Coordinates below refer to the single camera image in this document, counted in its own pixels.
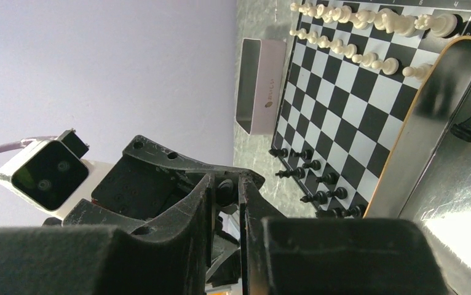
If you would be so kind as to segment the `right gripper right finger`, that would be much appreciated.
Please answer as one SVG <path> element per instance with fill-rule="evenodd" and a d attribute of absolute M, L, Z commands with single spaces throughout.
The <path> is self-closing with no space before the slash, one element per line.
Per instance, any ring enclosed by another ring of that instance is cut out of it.
<path fill-rule="evenodd" d="M 244 294 L 448 294 L 420 228 L 404 219 L 286 218 L 238 185 Z"/>

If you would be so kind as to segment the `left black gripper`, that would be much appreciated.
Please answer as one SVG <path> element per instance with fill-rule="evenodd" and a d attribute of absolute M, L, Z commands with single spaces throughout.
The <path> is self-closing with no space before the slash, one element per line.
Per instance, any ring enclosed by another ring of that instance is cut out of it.
<path fill-rule="evenodd" d="M 117 226 L 144 235 L 144 225 L 184 199 L 207 174 L 215 183 L 212 198 L 212 237 L 208 243 L 210 262 L 205 284 L 228 285 L 242 276 L 242 234 L 235 238 L 223 230 L 221 213 L 240 217 L 239 180 L 249 177 L 258 190 L 264 178 L 244 168 L 207 164 L 167 149 L 138 135 L 123 150 L 122 157 L 92 192 L 64 219 L 47 218 L 47 226 Z M 216 188 L 225 179 L 236 187 L 235 203 L 219 206 Z"/>

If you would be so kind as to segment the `black chess piece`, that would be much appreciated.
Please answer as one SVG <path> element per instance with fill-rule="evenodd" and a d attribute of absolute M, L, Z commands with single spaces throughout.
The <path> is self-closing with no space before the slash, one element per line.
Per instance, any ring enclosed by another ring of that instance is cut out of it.
<path fill-rule="evenodd" d="M 232 205 L 236 201 L 236 185 L 231 179 L 225 179 L 216 188 L 216 202 L 221 207 Z"/>

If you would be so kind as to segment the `black piece corner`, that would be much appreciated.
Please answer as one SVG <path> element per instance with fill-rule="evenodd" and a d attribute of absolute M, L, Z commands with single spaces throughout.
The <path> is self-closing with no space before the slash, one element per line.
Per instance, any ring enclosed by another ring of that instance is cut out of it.
<path fill-rule="evenodd" d="M 315 216 L 317 218 L 342 218 L 342 211 L 340 208 L 317 210 L 315 213 Z"/>
<path fill-rule="evenodd" d="M 273 157 L 280 157 L 280 158 L 288 157 L 290 154 L 289 150 L 284 147 L 280 149 L 270 148 L 270 150 L 268 150 L 268 153 Z"/>

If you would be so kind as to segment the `black rook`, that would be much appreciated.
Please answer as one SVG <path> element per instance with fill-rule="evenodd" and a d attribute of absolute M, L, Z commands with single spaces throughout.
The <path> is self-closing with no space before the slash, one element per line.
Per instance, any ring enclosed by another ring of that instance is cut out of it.
<path fill-rule="evenodd" d="M 313 195 L 304 195 L 299 199 L 303 203 L 317 202 L 319 205 L 328 203 L 328 194 L 324 191 L 317 191 Z"/>

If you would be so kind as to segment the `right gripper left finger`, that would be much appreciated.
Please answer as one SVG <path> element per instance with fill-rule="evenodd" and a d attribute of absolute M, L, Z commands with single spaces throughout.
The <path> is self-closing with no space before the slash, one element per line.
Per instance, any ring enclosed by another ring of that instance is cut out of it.
<path fill-rule="evenodd" d="M 203 294 L 215 180 L 148 221 L 0 228 L 0 294 Z"/>

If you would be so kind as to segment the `black pawn second row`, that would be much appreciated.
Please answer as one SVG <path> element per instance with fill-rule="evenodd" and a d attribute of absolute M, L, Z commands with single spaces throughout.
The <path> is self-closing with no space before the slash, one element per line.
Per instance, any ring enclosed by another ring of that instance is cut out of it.
<path fill-rule="evenodd" d="M 315 179 L 316 183 L 323 183 L 326 185 L 334 185 L 338 182 L 339 175 L 333 172 L 327 173 L 322 176 L 318 176 Z"/>
<path fill-rule="evenodd" d="M 311 162 L 303 163 L 301 166 L 303 169 L 312 169 L 317 171 L 321 169 L 322 164 L 319 160 L 312 160 Z"/>
<path fill-rule="evenodd" d="M 297 157 L 297 158 L 302 158 L 304 160 L 310 160 L 313 156 L 313 151 L 310 149 L 303 150 L 301 152 L 296 152 L 292 150 L 290 152 L 291 157 Z"/>
<path fill-rule="evenodd" d="M 347 196 L 348 192 L 345 187 L 337 187 L 335 190 L 327 192 L 328 198 L 333 197 L 339 200 L 344 200 L 347 198 Z"/>

